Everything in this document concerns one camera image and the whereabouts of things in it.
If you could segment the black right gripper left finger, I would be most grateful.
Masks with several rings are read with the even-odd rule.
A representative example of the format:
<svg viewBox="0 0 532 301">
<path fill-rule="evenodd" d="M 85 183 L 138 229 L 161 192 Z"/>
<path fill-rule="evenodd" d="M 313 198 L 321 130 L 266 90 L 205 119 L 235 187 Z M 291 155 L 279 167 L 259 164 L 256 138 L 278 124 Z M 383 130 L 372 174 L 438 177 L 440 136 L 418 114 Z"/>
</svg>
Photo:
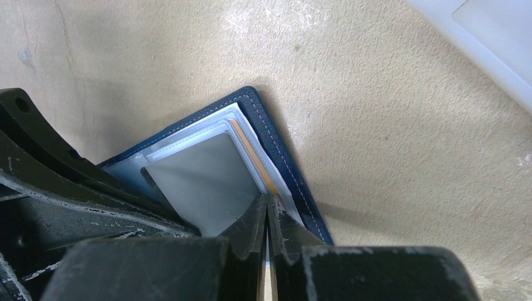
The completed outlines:
<svg viewBox="0 0 532 301">
<path fill-rule="evenodd" d="M 267 197 L 212 238 L 99 238 L 76 244 L 43 300 L 262 300 Z"/>
</svg>

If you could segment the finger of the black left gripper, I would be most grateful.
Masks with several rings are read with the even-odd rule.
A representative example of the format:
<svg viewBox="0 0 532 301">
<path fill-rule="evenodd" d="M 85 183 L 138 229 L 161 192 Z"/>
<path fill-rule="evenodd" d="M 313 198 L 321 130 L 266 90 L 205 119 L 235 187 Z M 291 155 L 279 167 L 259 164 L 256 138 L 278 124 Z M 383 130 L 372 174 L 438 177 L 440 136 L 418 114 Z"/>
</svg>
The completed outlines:
<svg viewBox="0 0 532 301">
<path fill-rule="evenodd" d="M 31 157 L 55 173 L 97 192 L 180 221 L 173 209 L 124 184 L 67 143 L 21 88 L 1 90 L 1 130 Z"/>
<path fill-rule="evenodd" d="M 65 253 L 91 238 L 194 237 L 153 204 L 52 171 L 1 134 L 1 299 L 37 300 Z"/>
</svg>

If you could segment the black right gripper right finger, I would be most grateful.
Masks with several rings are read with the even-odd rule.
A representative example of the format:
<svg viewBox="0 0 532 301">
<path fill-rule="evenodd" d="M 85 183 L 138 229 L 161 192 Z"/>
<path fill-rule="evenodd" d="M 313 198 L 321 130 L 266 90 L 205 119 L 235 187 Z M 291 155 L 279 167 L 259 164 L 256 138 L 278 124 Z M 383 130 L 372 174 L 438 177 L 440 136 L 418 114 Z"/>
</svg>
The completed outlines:
<svg viewBox="0 0 532 301">
<path fill-rule="evenodd" d="M 331 246 L 267 197 L 276 300 L 479 300 L 462 262 L 434 246 Z"/>
</svg>

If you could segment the grey card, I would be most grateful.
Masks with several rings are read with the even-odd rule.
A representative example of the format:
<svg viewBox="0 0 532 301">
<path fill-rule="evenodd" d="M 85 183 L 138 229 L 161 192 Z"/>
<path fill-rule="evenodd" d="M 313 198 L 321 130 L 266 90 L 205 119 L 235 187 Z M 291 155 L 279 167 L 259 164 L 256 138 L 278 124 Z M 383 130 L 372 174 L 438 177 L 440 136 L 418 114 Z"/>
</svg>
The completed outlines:
<svg viewBox="0 0 532 301">
<path fill-rule="evenodd" d="M 141 174 L 156 195 L 204 237 L 224 232 L 261 193 L 227 133 L 150 163 Z"/>
</svg>

